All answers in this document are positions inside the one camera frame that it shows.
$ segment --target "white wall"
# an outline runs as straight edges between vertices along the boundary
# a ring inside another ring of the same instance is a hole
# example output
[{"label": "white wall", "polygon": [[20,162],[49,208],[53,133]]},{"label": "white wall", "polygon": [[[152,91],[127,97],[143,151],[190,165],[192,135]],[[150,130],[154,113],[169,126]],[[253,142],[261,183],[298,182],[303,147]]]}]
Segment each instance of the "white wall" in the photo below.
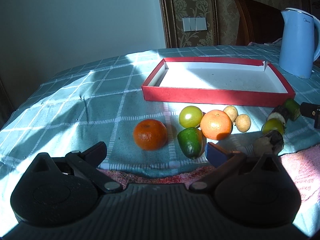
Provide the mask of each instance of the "white wall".
[{"label": "white wall", "polygon": [[59,71],[164,47],[159,0],[0,0],[0,77],[15,107]]}]

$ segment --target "electric kettle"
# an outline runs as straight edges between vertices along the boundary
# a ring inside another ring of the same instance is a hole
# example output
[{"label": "electric kettle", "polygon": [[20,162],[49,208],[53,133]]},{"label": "electric kettle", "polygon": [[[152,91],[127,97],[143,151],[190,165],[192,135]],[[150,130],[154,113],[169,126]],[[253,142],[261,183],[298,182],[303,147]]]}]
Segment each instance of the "electric kettle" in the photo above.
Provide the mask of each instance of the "electric kettle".
[{"label": "electric kettle", "polygon": [[[295,8],[286,8],[281,14],[284,30],[279,66],[300,78],[310,78],[313,62],[320,55],[320,21],[313,15]],[[314,26],[319,35],[317,45],[314,44]]]}]

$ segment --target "pink cloth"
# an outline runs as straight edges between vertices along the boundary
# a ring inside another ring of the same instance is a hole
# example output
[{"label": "pink cloth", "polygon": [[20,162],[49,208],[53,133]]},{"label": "pink cloth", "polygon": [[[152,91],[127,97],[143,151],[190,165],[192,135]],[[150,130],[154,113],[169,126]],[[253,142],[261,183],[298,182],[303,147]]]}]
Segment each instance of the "pink cloth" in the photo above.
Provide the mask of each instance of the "pink cloth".
[{"label": "pink cloth", "polygon": [[[302,200],[300,210],[308,209],[318,202],[320,200],[320,144],[294,154],[283,155],[280,160],[300,192]],[[213,170],[213,166],[205,166],[189,173],[159,179],[142,178],[122,171],[100,171],[122,184],[124,188],[128,183],[184,183],[186,188],[189,188],[193,182],[208,175]]]}]

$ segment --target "orange fruit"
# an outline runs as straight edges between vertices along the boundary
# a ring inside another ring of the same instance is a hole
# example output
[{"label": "orange fruit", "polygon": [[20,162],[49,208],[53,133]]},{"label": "orange fruit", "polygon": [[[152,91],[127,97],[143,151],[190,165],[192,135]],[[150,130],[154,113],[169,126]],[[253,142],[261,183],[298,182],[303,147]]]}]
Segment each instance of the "orange fruit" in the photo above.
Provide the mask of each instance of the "orange fruit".
[{"label": "orange fruit", "polygon": [[146,119],[134,128],[133,139],[135,144],[143,150],[158,150],[167,142],[167,128],[158,120]]},{"label": "orange fruit", "polygon": [[212,110],[203,116],[200,128],[205,137],[218,141],[230,135],[232,122],[225,112]]}]

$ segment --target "red box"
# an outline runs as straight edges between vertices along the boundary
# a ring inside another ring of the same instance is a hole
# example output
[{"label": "red box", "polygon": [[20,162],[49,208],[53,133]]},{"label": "red box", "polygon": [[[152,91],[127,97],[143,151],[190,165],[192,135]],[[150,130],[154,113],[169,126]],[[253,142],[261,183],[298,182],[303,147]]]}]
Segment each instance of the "red box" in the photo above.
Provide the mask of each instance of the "red box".
[{"label": "red box", "polygon": [[164,58],[142,92],[146,101],[264,107],[295,96],[271,63],[229,57]]}]

